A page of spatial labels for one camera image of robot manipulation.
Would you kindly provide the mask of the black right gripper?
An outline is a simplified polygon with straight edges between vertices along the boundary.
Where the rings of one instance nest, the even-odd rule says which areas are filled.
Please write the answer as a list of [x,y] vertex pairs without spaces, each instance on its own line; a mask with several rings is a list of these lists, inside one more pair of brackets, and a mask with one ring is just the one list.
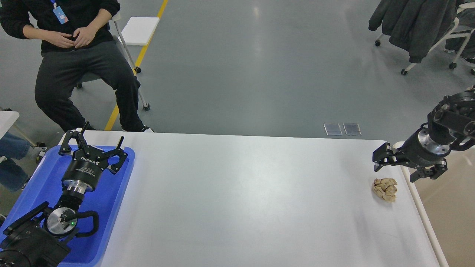
[[448,144],[436,143],[429,135],[428,128],[420,128],[403,143],[403,152],[392,147],[389,142],[375,149],[374,171],[377,172],[388,165],[408,164],[412,168],[416,167],[416,171],[409,177],[410,182],[414,183],[421,178],[437,179],[448,169],[444,157],[450,152]]

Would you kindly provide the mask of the person's right hand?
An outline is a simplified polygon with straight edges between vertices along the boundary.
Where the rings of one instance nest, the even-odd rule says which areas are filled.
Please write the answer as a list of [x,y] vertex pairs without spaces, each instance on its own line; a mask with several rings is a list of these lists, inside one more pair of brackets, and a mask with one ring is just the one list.
[[50,44],[53,44],[56,47],[71,48],[75,46],[75,42],[70,40],[70,37],[70,34],[46,31],[44,33],[43,40],[49,42]]

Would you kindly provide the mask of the person's left hand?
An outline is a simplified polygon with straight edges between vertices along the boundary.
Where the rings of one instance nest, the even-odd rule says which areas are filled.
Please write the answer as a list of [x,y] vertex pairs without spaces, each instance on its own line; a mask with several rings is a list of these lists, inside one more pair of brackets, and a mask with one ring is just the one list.
[[92,42],[97,33],[97,29],[94,26],[81,27],[75,30],[73,37],[75,38],[73,46],[75,48],[81,48],[87,46]]

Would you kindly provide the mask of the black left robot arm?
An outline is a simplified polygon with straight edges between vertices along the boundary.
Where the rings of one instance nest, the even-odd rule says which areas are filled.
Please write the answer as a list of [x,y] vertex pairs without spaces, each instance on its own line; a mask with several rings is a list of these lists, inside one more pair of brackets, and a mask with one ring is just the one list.
[[95,265],[105,252],[134,151],[93,146],[69,130],[46,153],[1,227],[2,267]]

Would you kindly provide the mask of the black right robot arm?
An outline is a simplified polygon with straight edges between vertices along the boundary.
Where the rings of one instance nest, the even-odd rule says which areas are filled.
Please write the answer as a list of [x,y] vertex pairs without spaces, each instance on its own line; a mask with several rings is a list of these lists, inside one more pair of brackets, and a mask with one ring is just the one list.
[[374,171],[384,166],[414,168],[410,182],[437,179],[447,171],[446,156],[474,146],[475,92],[467,90],[445,96],[422,124],[399,148],[382,144],[373,152]]

